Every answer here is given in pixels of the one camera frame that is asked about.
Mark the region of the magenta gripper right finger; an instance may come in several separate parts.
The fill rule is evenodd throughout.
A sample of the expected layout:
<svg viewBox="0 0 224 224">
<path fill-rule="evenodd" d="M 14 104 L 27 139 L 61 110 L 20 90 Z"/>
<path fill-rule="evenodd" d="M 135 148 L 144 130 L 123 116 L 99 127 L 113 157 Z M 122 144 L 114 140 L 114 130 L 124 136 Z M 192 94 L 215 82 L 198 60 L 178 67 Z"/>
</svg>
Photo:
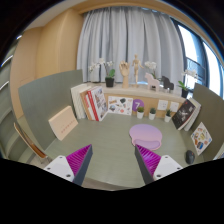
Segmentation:
<svg viewBox="0 0 224 224">
<path fill-rule="evenodd" d="M 182 166 L 169 155 L 159 156 L 140 145 L 135 146 L 135 156 L 145 184 L 182 169 Z"/>
</svg>

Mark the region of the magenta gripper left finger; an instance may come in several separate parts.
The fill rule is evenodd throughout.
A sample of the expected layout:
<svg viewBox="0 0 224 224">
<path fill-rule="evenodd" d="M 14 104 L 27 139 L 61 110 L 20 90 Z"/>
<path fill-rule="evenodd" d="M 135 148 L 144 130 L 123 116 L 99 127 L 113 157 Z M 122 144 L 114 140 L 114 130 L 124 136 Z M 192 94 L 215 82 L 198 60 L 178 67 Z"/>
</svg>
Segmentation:
<svg viewBox="0 0 224 224">
<path fill-rule="evenodd" d="M 92 155 L 92 145 L 87 145 L 68 156 L 59 155 L 44 170 L 81 186 Z"/>
</svg>

